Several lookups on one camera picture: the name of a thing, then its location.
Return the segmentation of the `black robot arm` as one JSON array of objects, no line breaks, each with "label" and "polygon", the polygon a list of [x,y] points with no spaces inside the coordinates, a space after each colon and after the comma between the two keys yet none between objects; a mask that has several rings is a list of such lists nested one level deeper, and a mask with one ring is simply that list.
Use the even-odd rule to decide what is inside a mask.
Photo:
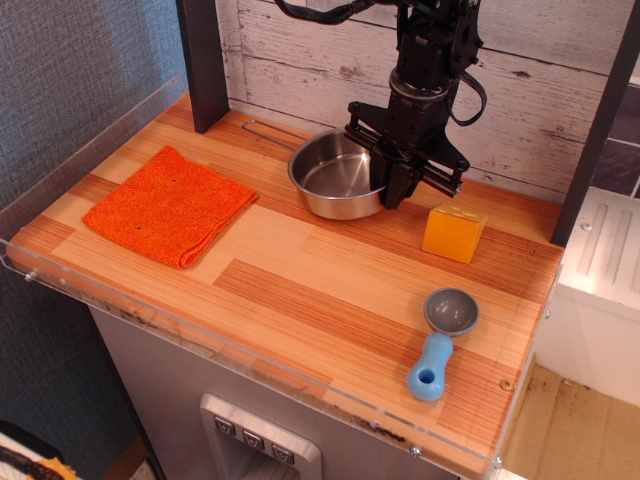
[{"label": "black robot arm", "polygon": [[482,102],[487,94],[467,73],[478,62],[483,41],[478,33],[477,1],[398,1],[395,68],[389,76],[387,107],[353,101],[346,136],[370,153],[370,185],[380,189],[381,203],[394,210],[419,183],[450,196],[463,185],[466,157],[446,135],[459,85],[471,87]]}]

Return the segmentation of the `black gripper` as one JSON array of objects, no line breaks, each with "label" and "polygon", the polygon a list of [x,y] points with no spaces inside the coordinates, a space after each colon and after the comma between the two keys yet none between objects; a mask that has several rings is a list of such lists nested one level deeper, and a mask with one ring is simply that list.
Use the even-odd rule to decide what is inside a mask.
[{"label": "black gripper", "polygon": [[413,93],[393,84],[385,108],[349,104],[346,135],[369,151],[370,189],[386,188],[387,210],[396,210],[421,182],[448,196],[460,192],[469,161],[446,135],[458,86],[453,80]]}]

